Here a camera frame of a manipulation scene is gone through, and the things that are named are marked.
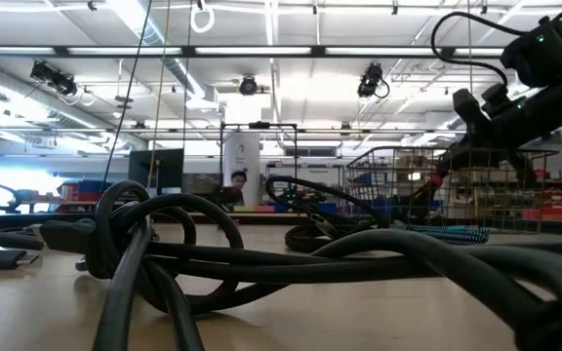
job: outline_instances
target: ceiling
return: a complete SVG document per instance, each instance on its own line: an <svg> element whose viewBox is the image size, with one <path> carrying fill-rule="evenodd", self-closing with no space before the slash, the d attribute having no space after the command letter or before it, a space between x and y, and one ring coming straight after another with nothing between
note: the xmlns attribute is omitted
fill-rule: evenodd
<svg viewBox="0 0 562 351"><path fill-rule="evenodd" d="M312 12L316 2L318 15ZM85 8L86 3L86 0L0 1L0 45L136 46L139 43L137 34L109 8L110 1L95 1L98 10L94 12ZM171 10L166 9L168 1L153 1L151 16L162 32L168 22L166 38L171 45L427 46L439 18L454 10L467 10L465 0L398 0L396 16L391 14L393 2L382 0L208 0L204 3L214 9L215 15L212 27L204 33L197 33L190 27L190 1L174 0ZM483 15L485 19L522 30L535 27L542 14L552 16L562 9L562 0L470 0L469 5L472 11L479 11L484 3L489 9ZM206 16L197 15L199 26L205 24ZM503 47L511 40L512 36L491 31L475 22L468 30L467 19L462 18L447 21L437 35L437 43L442 46ZM158 110L160 128L183 126L183 118L187 128L217 128L220 124L222 109L185 108L183 88L168 70L164 70L162 77L159 59L141 58L137 64L133 59L124 59L120 79L119 60L114 58L49 58L47 62L74 75L80 91L86 88L95 97L90 104L92 96L84 95L68 106L68 115L90 116L96 118L97 123L117 125L119 120L114 112L119 102L114 97L126 94L127 83L136 66L131 92L134 102L125 116L126 127L144 122L152 128ZM359 77L371 62L380 63L386 74L391 87L387 99L366 101L357 96ZM489 62L500 66L497 60ZM26 88L36 87L29 78L33 63L33 58L0 57L0 74L19 81L20 86L26 83ZM262 98L265 109L261 114L264 121L297 123L300 128L310 129L339 128L342 122L351 123L356 129L443 128L456 117L452 108L454 91L468 88L479 97L485 89L500 82L491 71L476 68L470 71L468 66L445 65L433 58L276 58L273 64L268 58L191 58L183 59L182 63L196 82L215 87L221 102L239 98L236 82L243 75L255 76L258 84L266 87ZM509 82L515 83L513 72L507 71L507 75ZM273 111L270 98L273 76L278 115ZM9 85L4 83L10 82L6 79L0 75L2 85ZM161 80L164 88L158 109ZM50 106L61 104L50 88L40 86L37 92L29 97ZM67 102L72 104L78 99L79 95ZM32 121L30 116L23 118L29 123ZM218 132L188 133L186 138L210 140L217 136ZM348 138L361 142L366 136L356 134ZM398 141L404 136L374 135L366 145ZM130 137L148 141L153 135ZM182 135L160 134L159 137L178 139ZM302 137L341 138L339 134Z"/></svg>

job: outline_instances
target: white cylinder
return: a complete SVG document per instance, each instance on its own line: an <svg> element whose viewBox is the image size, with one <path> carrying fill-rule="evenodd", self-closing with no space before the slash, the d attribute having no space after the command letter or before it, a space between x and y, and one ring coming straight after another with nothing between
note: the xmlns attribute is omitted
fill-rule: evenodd
<svg viewBox="0 0 562 351"><path fill-rule="evenodd" d="M247 182L242 188L244 206L259 205L260 195L260 135L234 133L224 143L224 186L231 185L231 174L246 173Z"/></svg>

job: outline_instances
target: security camera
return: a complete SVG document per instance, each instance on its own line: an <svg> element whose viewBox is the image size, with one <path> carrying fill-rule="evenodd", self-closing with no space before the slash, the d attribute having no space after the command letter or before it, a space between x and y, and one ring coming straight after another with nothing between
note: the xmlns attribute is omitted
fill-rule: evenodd
<svg viewBox="0 0 562 351"><path fill-rule="evenodd" d="M258 84L253 76L244 76L240 83L240 94L243 96L252 96L258 92Z"/></svg>

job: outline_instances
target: wire cart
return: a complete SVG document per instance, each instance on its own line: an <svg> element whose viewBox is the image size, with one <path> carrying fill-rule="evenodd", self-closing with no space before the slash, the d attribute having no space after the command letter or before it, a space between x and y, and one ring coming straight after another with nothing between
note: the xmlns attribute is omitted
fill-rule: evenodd
<svg viewBox="0 0 562 351"><path fill-rule="evenodd" d="M474 157L487 159L487 167L469 167L440 179L431 189L432 200L411 203L410 196L430 185L436 161L449 148L376 147L346 166L345 191L386 216L393 226L430 229L539 232L543 212L547 157L556 151L517 150L531 173L517 172L499 150L471 149ZM351 204L348 216L365 214ZM404 217L404 223L398 222Z"/></svg>

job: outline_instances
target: wire basket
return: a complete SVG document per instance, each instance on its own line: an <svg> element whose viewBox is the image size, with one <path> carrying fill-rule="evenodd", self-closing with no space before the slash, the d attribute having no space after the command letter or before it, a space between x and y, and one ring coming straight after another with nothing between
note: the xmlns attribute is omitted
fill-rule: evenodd
<svg viewBox="0 0 562 351"><path fill-rule="evenodd" d="M541 220L552 213L543 207L542 194L550 184L545 181L547 157L556 151L517 150L515 155L525 161L529 170L523 173L505 161L506 151L468 149L468 167L449 170L441 186L430 188L437 161L455 150L373 148L346 166L345 191L365 201L390 223L399 219L404 225L430 226L433 230L467 226L496 228L501 232L540 230ZM485 162L486 166L478 167ZM412 194L427 186L433 193L432 199L426 197L420 203L411 200ZM346 203L343 208L347 216L367 216L352 204Z"/></svg>

